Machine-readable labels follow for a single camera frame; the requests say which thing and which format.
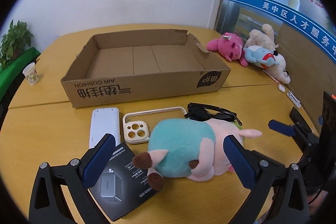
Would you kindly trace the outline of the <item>white dog plush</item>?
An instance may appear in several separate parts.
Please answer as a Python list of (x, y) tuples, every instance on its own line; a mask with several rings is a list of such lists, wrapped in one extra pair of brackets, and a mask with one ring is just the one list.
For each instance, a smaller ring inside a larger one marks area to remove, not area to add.
[(288, 71), (286, 70), (286, 61), (284, 57), (278, 52), (275, 53), (274, 57), (275, 60), (279, 62), (279, 65), (272, 65), (265, 71), (268, 73), (268, 75), (272, 76), (278, 82), (286, 85), (289, 84), (290, 76)]

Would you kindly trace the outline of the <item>black sunglasses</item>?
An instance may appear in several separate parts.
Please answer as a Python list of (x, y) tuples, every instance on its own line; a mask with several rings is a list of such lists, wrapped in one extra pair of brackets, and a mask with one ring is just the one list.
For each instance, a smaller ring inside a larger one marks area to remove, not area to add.
[(187, 113), (185, 114), (185, 118), (199, 122), (205, 122), (210, 119), (217, 119), (220, 121), (236, 122), (238, 125), (242, 125), (242, 122), (235, 112), (222, 107), (202, 103), (189, 103), (187, 105)]

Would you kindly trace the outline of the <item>black charger box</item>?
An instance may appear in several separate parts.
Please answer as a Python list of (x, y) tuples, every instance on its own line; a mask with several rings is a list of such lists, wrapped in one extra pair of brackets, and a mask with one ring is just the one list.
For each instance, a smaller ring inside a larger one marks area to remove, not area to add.
[(147, 180), (147, 170), (134, 167), (134, 153), (120, 143), (112, 153), (94, 187), (89, 191), (112, 221), (122, 218), (157, 192)]

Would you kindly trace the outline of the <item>blue red plush toy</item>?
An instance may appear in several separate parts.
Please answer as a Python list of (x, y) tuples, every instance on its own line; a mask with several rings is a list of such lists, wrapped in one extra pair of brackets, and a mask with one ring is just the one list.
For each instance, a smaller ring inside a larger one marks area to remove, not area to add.
[(275, 59), (272, 51), (263, 48), (261, 46), (249, 46), (243, 48), (244, 58), (249, 63), (256, 65), (257, 67), (268, 69), (273, 65), (279, 65), (280, 63)]

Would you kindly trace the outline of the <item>white earbuds case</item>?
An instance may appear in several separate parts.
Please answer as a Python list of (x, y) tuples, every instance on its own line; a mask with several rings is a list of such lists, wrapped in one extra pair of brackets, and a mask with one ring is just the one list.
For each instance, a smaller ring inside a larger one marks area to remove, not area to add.
[(278, 84), (278, 90), (282, 93), (285, 92), (285, 88), (281, 84)]

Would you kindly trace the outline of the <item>teal pink pig plush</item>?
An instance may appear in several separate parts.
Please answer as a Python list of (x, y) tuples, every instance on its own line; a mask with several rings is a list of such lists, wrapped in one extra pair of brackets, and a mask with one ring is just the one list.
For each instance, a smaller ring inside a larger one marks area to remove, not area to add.
[(147, 151), (135, 155), (132, 163), (147, 170), (149, 186), (156, 191), (163, 188), (165, 177), (208, 181), (234, 171), (223, 148), (224, 139), (230, 135), (243, 143), (245, 138), (257, 138), (262, 133), (214, 118), (204, 122), (165, 119), (153, 129)]

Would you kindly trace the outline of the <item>white clear phone case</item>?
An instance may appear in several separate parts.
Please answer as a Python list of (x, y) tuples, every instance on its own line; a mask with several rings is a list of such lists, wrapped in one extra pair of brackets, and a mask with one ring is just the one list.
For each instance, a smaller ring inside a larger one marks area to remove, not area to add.
[(123, 137), (127, 144), (147, 143), (151, 132), (162, 120), (184, 118), (187, 111), (181, 106), (127, 113), (122, 118)]

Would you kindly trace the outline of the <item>green potted plant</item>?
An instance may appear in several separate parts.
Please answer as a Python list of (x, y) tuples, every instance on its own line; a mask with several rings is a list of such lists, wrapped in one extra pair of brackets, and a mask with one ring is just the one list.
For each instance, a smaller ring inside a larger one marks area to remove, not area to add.
[(12, 20), (8, 32), (1, 39), (1, 68), (8, 67), (27, 47), (31, 47), (33, 37), (27, 22), (19, 20), (14, 24)]

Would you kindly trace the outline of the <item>pink pen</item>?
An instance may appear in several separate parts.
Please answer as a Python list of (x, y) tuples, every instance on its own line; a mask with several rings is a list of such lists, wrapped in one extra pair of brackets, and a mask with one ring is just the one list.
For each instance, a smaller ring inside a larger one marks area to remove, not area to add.
[(272, 75), (270, 75), (265, 69), (263, 69), (263, 72), (269, 76), (276, 84), (280, 85), (280, 81), (278, 81), (277, 79), (275, 79)]

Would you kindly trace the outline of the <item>beige plush toy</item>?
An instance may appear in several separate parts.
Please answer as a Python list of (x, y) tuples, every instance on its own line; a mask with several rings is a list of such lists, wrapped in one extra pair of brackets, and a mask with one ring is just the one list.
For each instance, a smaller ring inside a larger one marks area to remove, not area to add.
[(275, 51), (278, 45), (274, 42), (274, 31), (270, 24), (263, 24), (262, 31), (253, 29), (249, 32), (249, 38), (245, 43), (245, 48), (250, 46), (261, 46), (270, 51)]

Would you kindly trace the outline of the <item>cardboard box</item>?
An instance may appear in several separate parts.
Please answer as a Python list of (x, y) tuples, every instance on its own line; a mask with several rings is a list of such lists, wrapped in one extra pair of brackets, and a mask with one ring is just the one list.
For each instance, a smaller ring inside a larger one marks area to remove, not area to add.
[(187, 30), (92, 36), (61, 79), (75, 108), (214, 92), (230, 68)]

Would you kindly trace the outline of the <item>paper cup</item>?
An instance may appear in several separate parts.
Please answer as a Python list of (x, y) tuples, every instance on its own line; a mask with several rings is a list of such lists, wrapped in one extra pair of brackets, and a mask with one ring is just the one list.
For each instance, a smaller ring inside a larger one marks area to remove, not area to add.
[(26, 78), (26, 80), (29, 82), (30, 85), (34, 85), (39, 80), (39, 75), (36, 70), (35, 63), (29, 63), (24, 69), (23, 74)]

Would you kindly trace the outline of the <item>white folding phone stand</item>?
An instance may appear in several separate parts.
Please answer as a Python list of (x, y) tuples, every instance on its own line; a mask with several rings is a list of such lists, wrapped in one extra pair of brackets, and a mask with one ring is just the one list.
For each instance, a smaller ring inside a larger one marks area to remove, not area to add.
[(294, 95), (294, 93), (291, 90), (288, 91), (286, 95), (297, 109), (301, 108), (301, 101)]

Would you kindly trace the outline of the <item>pink bear plush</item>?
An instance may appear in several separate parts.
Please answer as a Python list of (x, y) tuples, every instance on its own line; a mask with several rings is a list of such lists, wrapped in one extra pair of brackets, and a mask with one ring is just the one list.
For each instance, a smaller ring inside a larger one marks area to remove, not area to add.
[(226, 32), (220, 38), (211, 40), (206, 48), (211, 52), (218, 52), (228, 62), (238, 61), (241, 66), (247, 67), (248, 61), (244, 57), (244, 44), (237, 34)]

